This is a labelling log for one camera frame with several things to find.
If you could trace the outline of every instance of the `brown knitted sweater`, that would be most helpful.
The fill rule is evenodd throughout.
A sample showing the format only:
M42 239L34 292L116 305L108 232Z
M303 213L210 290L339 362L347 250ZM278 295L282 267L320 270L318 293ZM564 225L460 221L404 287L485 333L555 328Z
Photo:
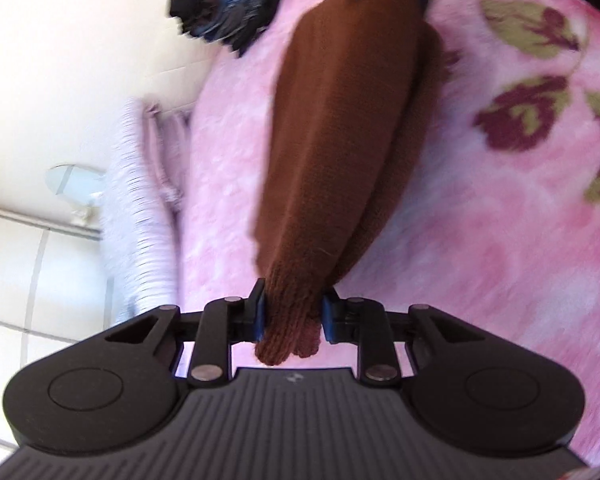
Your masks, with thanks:
M379 235L418 160L442 50L418 0L324 0L276 89L254 236L266 277L265 364L317 352L320 298Z

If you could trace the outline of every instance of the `white wall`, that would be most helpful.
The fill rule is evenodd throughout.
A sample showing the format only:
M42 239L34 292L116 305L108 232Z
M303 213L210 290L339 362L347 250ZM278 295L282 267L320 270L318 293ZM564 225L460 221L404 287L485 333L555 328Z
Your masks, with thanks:
M212 51L177 36L167 5L0 0L1 207L67 221L68 207L45 187L47 168L72 163L105 169L121 104L152 90L151 70L204 59L194 75L173 71L197 93ZM158 83L159 90L164 78Z
M0 462L16 441L4 389L23 366L101 332L120 309L95 233L0 211Z

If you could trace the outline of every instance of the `pink bedspread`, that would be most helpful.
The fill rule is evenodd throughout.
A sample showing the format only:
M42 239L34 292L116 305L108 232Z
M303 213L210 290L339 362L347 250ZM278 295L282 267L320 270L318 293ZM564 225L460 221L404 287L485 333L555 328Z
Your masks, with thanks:
M321 0L284 0L243 59L216 61L192 122L182 300L256 279L251 222L290 33ZM574 449L600 463L600 14L581 0L434 0L448 81L420 166L338 286L389 310L429 303L569 367L587 391ZM237 365L258 365L250 345ZM354 365L323 344L293 367ZM403 371L408 372L407 364Z

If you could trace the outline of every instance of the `circular button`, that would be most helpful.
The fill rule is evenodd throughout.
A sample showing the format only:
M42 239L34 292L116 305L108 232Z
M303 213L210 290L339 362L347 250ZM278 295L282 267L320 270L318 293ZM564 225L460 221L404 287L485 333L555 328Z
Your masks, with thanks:
M56 377L49 386L49 397L62 408L91 412L114 403L122 390L122 380L115 373L79 368Z
M466 380L465 387L472 400L495 410L519 410L540 394L532 376L512 368L480 370Z
M398 370L391 365L373 365L366 369L365 375L373 381L390 381L398 376Z
M199 381L215 381L222 377L222 368L216 365L198 365L191 371L191 377Z

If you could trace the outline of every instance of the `pink fleece blanket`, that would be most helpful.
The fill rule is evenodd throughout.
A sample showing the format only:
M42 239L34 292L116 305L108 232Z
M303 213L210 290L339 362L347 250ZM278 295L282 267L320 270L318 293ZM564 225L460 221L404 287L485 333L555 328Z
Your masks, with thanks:
M247 295L269 109L290 33L321 0L284 0L243 59L216 61L192 118L182 302ZM570 368L587 391L573 447L600 463L600 13L581 0L433 0L447 83L421 163L338 287L389 310L429 303ZM258 365L249 345L237 365ZM354 365L323 344L293 367ZM408 373L408 365L403 371Z

